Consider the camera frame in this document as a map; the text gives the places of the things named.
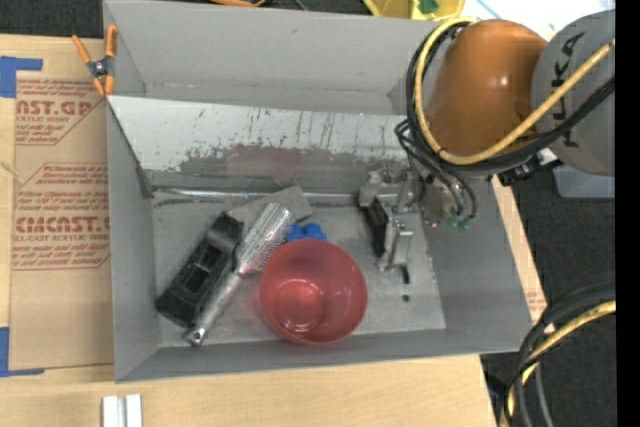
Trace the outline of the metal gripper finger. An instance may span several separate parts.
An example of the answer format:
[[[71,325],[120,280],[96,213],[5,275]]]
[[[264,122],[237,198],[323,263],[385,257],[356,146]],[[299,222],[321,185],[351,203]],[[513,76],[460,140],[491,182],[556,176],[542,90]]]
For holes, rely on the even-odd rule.
[[[361,206],[360,211],[364,216],[369,228],[372,245],[375,255],[381,258],[386,251],[386,230],[389,222],[388,214],[385,212],[380,201],[375,198],[370,204]]]
[[[384,231],[383,253],[377,266],[383,271],[405,266],[410,259],[410,246],[415,235],[414,223],[408,214],[390,217]]]

